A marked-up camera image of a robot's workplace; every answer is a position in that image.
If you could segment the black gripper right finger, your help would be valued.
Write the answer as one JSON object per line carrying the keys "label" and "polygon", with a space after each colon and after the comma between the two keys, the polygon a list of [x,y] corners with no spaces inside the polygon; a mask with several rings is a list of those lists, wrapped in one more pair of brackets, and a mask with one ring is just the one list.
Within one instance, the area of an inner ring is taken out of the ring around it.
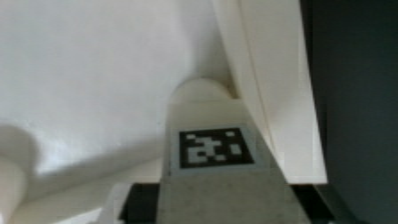
{"label": "black gripper right finger", "polygon": [[360,219],[329,184],[296,184],[292,189],[312,224],[360,224]]}

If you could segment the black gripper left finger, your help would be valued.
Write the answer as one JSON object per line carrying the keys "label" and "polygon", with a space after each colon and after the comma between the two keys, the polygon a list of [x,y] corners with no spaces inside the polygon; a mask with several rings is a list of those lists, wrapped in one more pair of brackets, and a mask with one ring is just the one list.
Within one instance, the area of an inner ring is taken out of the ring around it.
{"label": "black gripper left finger", "polygon": [[159,183],[118,183],[100,213],[100,224],[157,224]]}

